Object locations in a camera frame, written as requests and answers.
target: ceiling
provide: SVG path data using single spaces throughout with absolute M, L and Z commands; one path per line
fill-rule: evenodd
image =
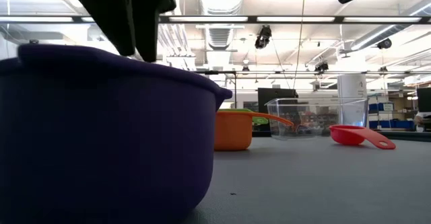
M 406 9 L 414 6 L 422 0 L 354 0 L 342 5 L 337 0 L 242 0 L 240 15 L 400 15 Z M 201 15 L 202 6 L 200 0 L 178 0 L 178 9 L 175 14 Z M 87 15 L 86 10 L 77 0 L 0 0 L 0 15 Z M 390 65 L 391 62 L 401 62 L 396 66 L 388 67 L 390 71 L 406 71 L 409 69 L 428 70 L 431 67 L 421 67 L 430 63 L 431 54 L 421 57 L 420 60 L 411 60 L 402 63 L 410 55 L 431 48 L 431 25 L 411 26 L 406 30 L 390 37 L 393 46 L 389 49 L 379 50 L 370 47 L 358 52 L 350 53 L 350 58 L 341 58 L 338 51 L 344 45 L 342 42 L 351 42 L 371 32 L 379 25 L 303 25 L 300 24 L 270 24 L 272 30 L 271 42 L 261 50 L 254 47 L 256 36 L 262 25 L 247 24 L 243 29 L 235 29 L 232 43 L 228 47 L 229 52 L 215 52 L 226 58 L 222 63 L 224 70 L 240 71 L 244 66 L 244 60 L 248 60 L 251 71 L 274 70 L 299 70 L 314 71 L 314 65 L 320 60 L 327 61 L 330 71 L 375 71 L 382 65 Z M 46 37 L 40 40 L 43 43 L 81 44 L 95 46 L 116 53 L 114 47 L 106 40 L 96 26 L 90 25 L 43 25 L 43 24 L 19 24 L 10 25 L 8 28 L 0 25 L 0 33 L 4 36 L 12 36 L 18 41 L 26 37 L 28 32 L 58 32 L 64 37 L 61 40 Z M 168 31 L 178 43 L 174 31 L 168 26 Z M 195 55 L 195 65 L 198 69 L 210 69 L 208 65 L 208 46 L 204 29 L 197 29 L 196 25 L 186 24 L 185 34 L 191 53 Z M 163 61 L 165 49 L 159 44 L 158 58 Z M 273 78 L 276 83 L 286 86 L 292 84 L 282 75 L 243 75 L 242 83 L 238 86 L 246 89 L 254 89 L 271 85 Z M 306 87 L 316 77 L 314 75 L 297 75 L 301 87 Z M 397 81 L 403 75 L 395 75 L 386 81 Z M 324 82 L 335 82 L 334 77 Z M 226 78 L 226 87 L 231 87 Z

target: measuring cup handle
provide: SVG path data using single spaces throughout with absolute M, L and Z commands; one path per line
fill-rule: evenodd
M 361 130 L 351 130 L 351 132 L 355 132 L 357 135 L 364 137 L 366 140 L 368 140 L 370 143 L 372 143 L 379 149 L 395 149 L 397 147 L 387 137 L 367 128 Z
M 265 114 L 265 113 L 258 113 L 258 112 L 217 112 L 217 114 L 242 114 L 242 115 L 248 115 L 248 116 L 258 116 L 258 117 L 263 117 L 263 118 L 269 118 L 272 120 L 277 120 L 281 123 L 284 123 L 288 126 L 293 126 L 294 123 L 291 122 L 290 120 L 286 120 L 277 116 L 273 116 L 270 114 Z

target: air duct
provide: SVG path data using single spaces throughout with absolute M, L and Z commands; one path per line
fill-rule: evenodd
M 431 0 L 423 0 L 418 4 L 405 10 L 401 15 L 403 16 L 430 16 L 431 15 Z M 375 30 L 371 31 L 367 35 L 355 40 L 350 45 L 351 50 L 362 50 L 384 39 L 392 36 L 411 25 L 390 25 L 390 26 L 379 26 Z
M 201 0 L 203 15 L 237 15 L 240 12 L 241 5 L 242 0 Z M 234 30 L 223 28 L 207 28 L 205 29 L 205 36 L 209 48 L 213 50 L 226 50 L 232 42 Z M 214 57 L 215 55 L 211 54 L 217 54 L 220 56 L 220 52 L 207 53 L 207 60 L 210 65 L 212 64 L 212 60 L 217 60 L 217 57 Z M 228 62 L 226 62 L 224 59 L 224 62 L 217 62 L 216 64 L 225 65 L 227 63 Z

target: red measuring cup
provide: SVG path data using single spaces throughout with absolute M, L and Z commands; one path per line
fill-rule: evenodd
M 395 144 L 387 137 L 360 126 L 333 125 L 329 127 L 331 137 L 342 145 L 359 145 L 367 139 L 379 149 L 395 149 Z

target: bowl handle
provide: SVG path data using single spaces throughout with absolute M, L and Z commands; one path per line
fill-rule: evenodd
M 217 114 L 241 114 L 241 115 L 247 115 L 247 116 L 251 116 L 251 117 L 258 116 L 258 117 L 263 117 L 263 118 L 269 118 L 272 120 L 277 120 L 277 121 L 284 123 L 288 126 L 294 125 L 294 123 L 291 122 L 290 120 L 286 120 L 286 119 L 283 119 L 283 118 L 280 118 L 277 116 L 273 116 L 270 114 L 265 114 L 265 113 L 258 113 L 258 112 L 217 112 Z

